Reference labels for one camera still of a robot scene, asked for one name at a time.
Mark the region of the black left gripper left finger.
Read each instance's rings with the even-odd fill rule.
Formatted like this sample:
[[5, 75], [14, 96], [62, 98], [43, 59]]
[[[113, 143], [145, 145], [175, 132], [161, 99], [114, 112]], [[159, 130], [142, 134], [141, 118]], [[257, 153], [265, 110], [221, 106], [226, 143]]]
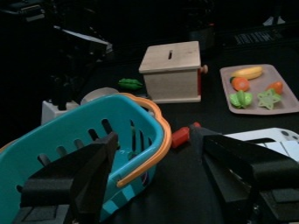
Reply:
[[99, 224], [118, 134], [47, 164], [25, 182], [19, 224]]

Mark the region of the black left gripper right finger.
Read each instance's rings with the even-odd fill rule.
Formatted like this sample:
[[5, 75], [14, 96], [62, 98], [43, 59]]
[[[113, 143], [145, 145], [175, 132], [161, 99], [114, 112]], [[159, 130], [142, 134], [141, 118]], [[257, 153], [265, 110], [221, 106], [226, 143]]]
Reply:
[[299, 163], [281, 153], [193, 125], [226, 224], [299, 224]]

